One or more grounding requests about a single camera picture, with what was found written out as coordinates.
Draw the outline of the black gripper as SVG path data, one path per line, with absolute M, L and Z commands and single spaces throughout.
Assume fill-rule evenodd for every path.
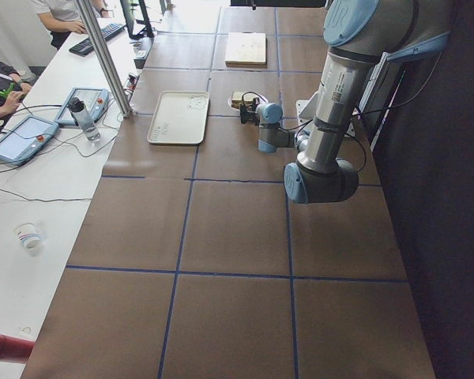
M 242 124 L 254 123 L 257 125 L 259 123 L 259 117 L 257 114 L 257 108 L 260 104 L 258 97 L 253 97 L 252 99 L 245 99 L 243 97 L 239 104 L 239 114 L 240 122 Z

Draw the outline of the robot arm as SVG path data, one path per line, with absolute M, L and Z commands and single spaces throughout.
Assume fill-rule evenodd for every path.
M 284 169 L 288 198 L 299 204 L 345 201 L 359 185 L 357 170 L 338 156 L 369 71 L 382 54 L 411 61 L 446 46 L 452 1 L 292 1 L 290 7 L 325 7 L 323 37 L 328 45 L 318 90 L 308 100 L 307 129 L 280 129 L 276 103 L 254 104 L 258 148 L 275 152 L 295 147 Z

